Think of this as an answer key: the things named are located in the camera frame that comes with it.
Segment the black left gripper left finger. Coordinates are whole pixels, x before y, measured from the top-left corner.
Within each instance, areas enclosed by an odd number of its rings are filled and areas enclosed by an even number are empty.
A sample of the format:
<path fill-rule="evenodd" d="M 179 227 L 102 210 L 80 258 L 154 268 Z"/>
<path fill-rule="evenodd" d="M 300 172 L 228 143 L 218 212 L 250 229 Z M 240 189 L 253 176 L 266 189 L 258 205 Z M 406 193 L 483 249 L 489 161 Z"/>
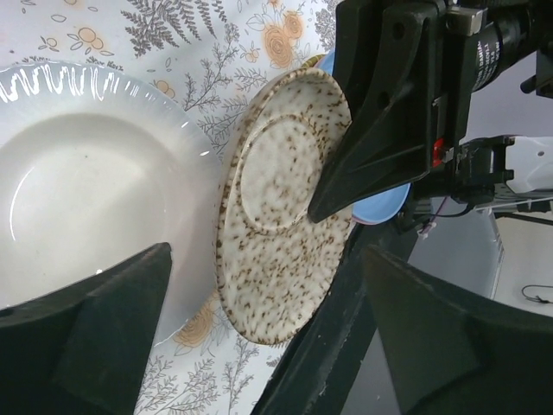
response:
<path fill-rule="evenodd" d="M 172 270 L 153 246 L 1 312 L 3 414 L 132 414 Z"/>

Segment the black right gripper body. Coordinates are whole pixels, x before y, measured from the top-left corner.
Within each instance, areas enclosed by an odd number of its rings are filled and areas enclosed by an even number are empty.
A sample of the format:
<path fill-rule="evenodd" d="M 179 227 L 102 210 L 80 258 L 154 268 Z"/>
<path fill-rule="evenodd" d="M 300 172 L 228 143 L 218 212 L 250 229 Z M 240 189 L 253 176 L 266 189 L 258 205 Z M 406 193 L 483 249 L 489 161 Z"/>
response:
<path fill-rule="evenodd" d="M 552 97 L 550 1 L 449 1 L 442 68 L 447 93 L 444 143 L 435 150 L 431 194 L 459 203 L 518 203 L 552 196 L 552 136 L 503 133 L 466 139 L 474 93 L 534 55 L 519 88 Z"/>

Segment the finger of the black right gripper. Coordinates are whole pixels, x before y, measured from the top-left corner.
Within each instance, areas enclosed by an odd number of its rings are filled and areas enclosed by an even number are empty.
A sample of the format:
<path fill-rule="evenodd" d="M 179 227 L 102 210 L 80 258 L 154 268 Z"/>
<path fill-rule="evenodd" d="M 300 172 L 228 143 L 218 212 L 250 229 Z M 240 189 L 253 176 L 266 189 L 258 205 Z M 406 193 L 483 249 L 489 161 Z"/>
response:
<path fill-rule="evenodd" d="M 313 222 L 429 173 L 445 13 L 443 1 L 338 4 L 333 77 L 352 123 L 321 173 Z"/>

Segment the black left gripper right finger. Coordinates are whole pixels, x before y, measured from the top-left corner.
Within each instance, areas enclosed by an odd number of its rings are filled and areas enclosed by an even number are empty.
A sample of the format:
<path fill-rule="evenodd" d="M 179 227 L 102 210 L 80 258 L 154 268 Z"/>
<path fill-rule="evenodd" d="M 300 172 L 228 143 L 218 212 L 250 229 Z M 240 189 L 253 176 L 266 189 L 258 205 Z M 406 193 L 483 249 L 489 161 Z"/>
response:
<path fill-rule="evenodd" d="M 552 319 L 433 277 L 376 247 L 368 297 L 403 414 L 550 414 Z"/>

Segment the brown speckled saucer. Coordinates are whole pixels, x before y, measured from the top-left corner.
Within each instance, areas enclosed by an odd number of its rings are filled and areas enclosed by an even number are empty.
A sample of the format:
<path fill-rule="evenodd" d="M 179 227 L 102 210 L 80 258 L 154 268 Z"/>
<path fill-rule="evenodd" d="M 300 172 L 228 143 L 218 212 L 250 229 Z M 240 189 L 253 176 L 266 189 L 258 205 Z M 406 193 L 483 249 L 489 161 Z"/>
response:
<path fill-rule="evenodd" d="M 250 342 L 287 341 L 330 289 L 352 210 L 314 222 L 308 206 L 350 122 L 338 83 L 318 68 L 302 67 L 268 82 L 228 140 L 215 276 L 223 311 Z"/>

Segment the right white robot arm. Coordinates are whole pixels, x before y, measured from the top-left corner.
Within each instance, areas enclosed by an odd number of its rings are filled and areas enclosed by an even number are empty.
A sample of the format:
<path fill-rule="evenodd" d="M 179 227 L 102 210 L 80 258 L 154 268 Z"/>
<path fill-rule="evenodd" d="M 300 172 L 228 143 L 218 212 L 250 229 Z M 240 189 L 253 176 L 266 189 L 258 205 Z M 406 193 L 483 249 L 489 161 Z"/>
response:
<path fill-rule="evenodd" d="M 343 1 L 335 22 L 333 75 L 352 121 L 311 220 L 404 184 L 470 210 L 551 197 L 551 136 L 466 137 L 472 95 L 530 54 L 521 91 L 551 97 L 551 2 Z"/>

